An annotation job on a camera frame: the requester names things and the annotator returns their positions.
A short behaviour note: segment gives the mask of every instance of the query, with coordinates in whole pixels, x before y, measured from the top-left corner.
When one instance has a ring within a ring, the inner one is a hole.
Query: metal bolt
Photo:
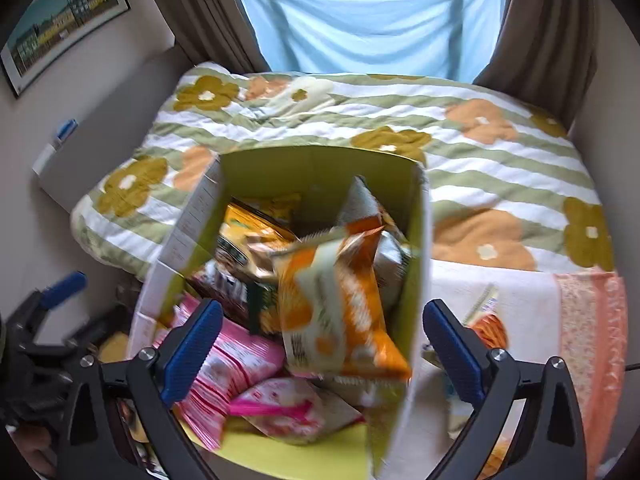
[[[68,372],[60,372],[58,374],[58,378],[63,382],[63,383],[67,383],[70,384],[72,383],[74,380],[71,378],[71,375]]]
[[[503,359],[506,359],[507,357],[507,351],[503,350],[502,348],[494,348],[493,350],[491,350],[491,358],[494,361],[502,361]]]
[[[95,363],[95,357],[91,354],[85,355],[82,359],[80,359],[80,366],[82,368],[88,368],[89,366],[93,366]]]
[[[559,357],[552,357],[551,365],[553,368],[557,368],[558,370],[561,370],[565,366],[564,360]]]
[[[148,346],[143,348],[140,352],[138,352],[138,357],[143,361],[151,361],[156,356],[156,349]]]

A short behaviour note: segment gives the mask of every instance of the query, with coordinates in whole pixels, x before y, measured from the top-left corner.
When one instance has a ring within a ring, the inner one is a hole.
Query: painting
[[[33,0],[0,52],[16,97],[73,44],[126,10],[127,0]]]

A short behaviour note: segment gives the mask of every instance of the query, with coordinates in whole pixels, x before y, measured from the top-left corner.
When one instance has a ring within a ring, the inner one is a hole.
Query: pink snack bag
[[[230,414],[288,444],[308,444],[362,419],[337,395],[296,377],[261,382],[231,402]]]
[[[173,327],[183,325],[200,301],[185,295],[175,308]],[[164,340],[160,334],[154,346]],[[187,397],[178,403],[184,420],[204,446],[220,447],[229,402],[256,383],[276,374],[284,364],[284,348],[247,330],[226,317],[209,355],[202,364]]]

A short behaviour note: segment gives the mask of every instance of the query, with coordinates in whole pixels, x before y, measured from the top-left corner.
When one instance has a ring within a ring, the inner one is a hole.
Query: gray headboard
[[[140,145],[158,108],[191,66],[179,46],[142,65],[51,156],[40,171],[40,187],[71,212],[83,195]]]

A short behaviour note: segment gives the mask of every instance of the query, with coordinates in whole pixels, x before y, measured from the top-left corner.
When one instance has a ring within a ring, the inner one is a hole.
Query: floral quilt
[[[393,75],[231,74],[202,63],[132,158],[76,206],[95,258],[143,279],[215,152],[333,144],[427,167],[433,258],[508,269],[613,270],[602,206],[565,129],[484,88]]]

